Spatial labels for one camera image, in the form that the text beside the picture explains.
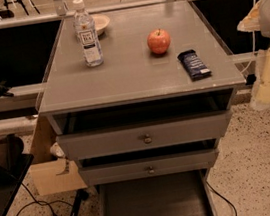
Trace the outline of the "red apple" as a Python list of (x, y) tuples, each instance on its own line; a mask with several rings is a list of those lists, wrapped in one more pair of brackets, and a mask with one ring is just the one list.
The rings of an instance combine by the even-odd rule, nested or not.
[(152, 53), (162, 55), (167, 52), (171, 44), (170, 39), (170, 35), (164, 29), (153, 30), (147, 37), (148, 48)]

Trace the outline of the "grey drawer cabinet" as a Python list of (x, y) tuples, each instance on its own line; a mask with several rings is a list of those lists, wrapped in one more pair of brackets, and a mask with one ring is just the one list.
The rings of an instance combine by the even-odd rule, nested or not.
[[(72, 22), (62, 22), (39, 109), (58, 137), (74, 113), (225, 89), (232, 91), (232, 100), (236, 87), (244, 82), (186, 1), (111, 11), (108, 16), (111, 22), (101, 38), (104, 62), (95, 68), (85, 65)], [(168, 32), (171, 44), (158, 55), (148, 48), (147, 37), (160, 28)], [(189, 49), (211, 70), (210, 77), (191, 80), (177, 59)], [(195, 142), (218, 150), (220, 138)]]

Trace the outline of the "grey bottom drawer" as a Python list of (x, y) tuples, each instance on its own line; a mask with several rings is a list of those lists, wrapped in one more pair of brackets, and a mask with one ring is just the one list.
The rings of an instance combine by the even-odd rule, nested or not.
[(100, 216), (217, 216), (200, 171), (103, 184)]

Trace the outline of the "grey drawer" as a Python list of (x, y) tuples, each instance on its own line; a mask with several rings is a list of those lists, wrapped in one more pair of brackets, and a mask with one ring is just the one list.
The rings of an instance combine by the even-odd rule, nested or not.
[(79, 174), (90, 185), (210, 168), (218, 150), (205, 142), (141, 150), (84, 160)]
[(71, 114), (57, 142), (75, 160), (222, 137), (229, 89), (85, 110)]
[(200, 171), (103, 184), (100, 216), (217, 216)]

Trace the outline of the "grey top drawer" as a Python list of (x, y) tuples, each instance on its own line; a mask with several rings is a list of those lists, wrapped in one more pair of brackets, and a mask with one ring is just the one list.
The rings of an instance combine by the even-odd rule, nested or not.
[(222, 137), (229, 89), (85, 110), (71, 114), (57, 142), (75, 160)]

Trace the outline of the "grey middle drawer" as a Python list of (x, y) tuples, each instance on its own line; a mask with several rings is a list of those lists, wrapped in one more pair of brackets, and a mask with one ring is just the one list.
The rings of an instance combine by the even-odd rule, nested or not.
[(205, 142), (141, 150), (84, 160), (79, 174), (90, 185), (210, 168), (218, 150)]

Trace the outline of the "dark blue snack bar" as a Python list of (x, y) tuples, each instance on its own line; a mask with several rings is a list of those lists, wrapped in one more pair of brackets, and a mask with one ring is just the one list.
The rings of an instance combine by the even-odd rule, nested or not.
[(210, 77), (212, 74), (211, 70), (202, 62), (195, 50), (189, 49), (188, 51), (184, 51), (178, 55), (177, 59), (185, 68), (192, 81)]

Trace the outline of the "small beige bowl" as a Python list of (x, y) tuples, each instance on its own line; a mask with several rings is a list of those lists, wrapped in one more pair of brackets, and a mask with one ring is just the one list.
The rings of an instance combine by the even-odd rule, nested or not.
[(109, 26), (110, 18), (108, 18), (107, 15), (98, 14), (98, 13), (93, 14), (92, 18), (95, 21), (96, 33), (98, 35), (104, 34), (104, 31)]

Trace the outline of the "clear plastic water bottle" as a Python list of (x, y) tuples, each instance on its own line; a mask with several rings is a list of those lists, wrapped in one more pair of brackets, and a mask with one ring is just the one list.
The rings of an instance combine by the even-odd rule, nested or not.
[(74, 28), (83, 50), (86, 65), (99, 66), (104, 62), (100, 42), (96, 33), (95, 20), (87, 12), (83, 0), (73, 0), (75, 8)]

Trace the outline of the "brown cardboard box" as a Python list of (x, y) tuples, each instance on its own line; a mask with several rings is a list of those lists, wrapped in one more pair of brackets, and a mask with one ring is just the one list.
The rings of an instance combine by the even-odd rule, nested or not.
[(29, 153), (34, 159), (29, 173), (41, 196), (87, 187), (78, 173), (77, 164), (61, 156), (56, 132), (45, 117), (38, 116), (30, 146)]

